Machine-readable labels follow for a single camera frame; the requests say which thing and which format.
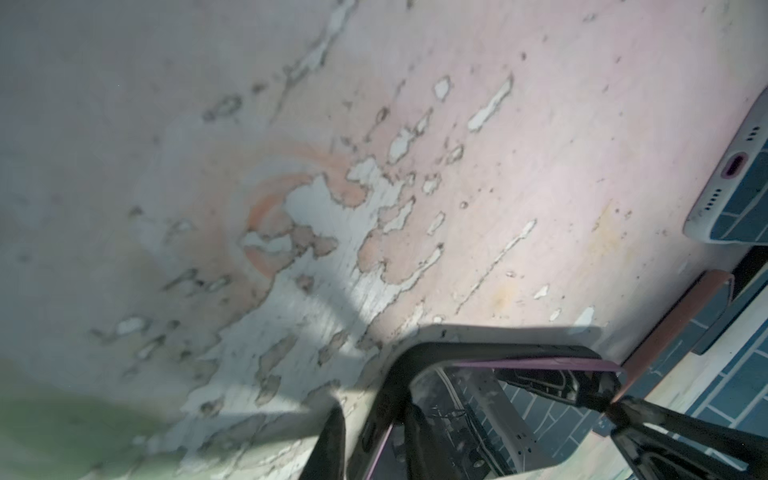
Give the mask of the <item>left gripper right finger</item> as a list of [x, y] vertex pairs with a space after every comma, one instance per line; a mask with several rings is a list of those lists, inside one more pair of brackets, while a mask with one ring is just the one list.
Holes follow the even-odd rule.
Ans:
[[459, 472], [440, 445], [419, 406], [403, 410], [407, 478], [409, 480], [459, 480]]

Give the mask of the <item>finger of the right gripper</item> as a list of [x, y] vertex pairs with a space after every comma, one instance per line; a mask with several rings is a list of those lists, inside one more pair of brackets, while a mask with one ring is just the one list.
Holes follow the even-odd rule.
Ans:
[[636, 479], [765, 479], [767, 439], [634, 397], [611, 404], [610, 438]]

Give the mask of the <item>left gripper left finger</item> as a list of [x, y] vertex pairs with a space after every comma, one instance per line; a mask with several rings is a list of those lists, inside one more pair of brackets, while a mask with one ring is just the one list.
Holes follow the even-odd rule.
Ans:
[[345, 475], [346, 423], [336, 404], [324, 424], [299, 480], [343, 480]]

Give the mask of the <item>black phone case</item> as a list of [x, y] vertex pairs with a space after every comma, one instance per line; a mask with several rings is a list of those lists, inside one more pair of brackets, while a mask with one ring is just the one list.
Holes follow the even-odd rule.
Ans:
[[376, 455], [383, 446], [384, 434], [402, 410], [410, 383], [422, 372], [436, 365], [463, 361], [540, 358], [598, 360], [600, 356], [584, 346], [564, 345], [427, 342], [409, 348], [397, 358], [385, 376], [354, 443], [347, 462], [347, 477], [369, 477]]
[[767, 247], [755, 246], [732, 272], [732, 278], [694, 318], [704, 329], [691, 352], [704, 355], [767, 285]]

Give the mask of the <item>pink phone case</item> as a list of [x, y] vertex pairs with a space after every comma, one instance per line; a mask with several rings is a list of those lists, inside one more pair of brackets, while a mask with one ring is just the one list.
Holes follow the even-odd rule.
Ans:
[[704, 272], [623, 362], [615, 396], [644, 398], [692, 352], [723, 315], [733, 296], [734, 275]]

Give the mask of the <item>light blue phone case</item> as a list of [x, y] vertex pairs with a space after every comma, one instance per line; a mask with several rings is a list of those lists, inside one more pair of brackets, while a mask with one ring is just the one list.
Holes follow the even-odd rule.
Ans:
[[683, 233], [692, 240], [710, 244], [748, 244], [717, 241], [710, 232], [746, 171], [761, 148], [767, 144], [767, 92], [762, 91], [750, 108], [721, 160], [706, 183], [683, 225]]

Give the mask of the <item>black phone purple edge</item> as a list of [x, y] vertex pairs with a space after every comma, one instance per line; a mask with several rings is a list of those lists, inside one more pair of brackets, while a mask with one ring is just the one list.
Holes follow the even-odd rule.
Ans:
[[717, 241], [767, 243], [767, 144], [746, 171], [710, 232]]

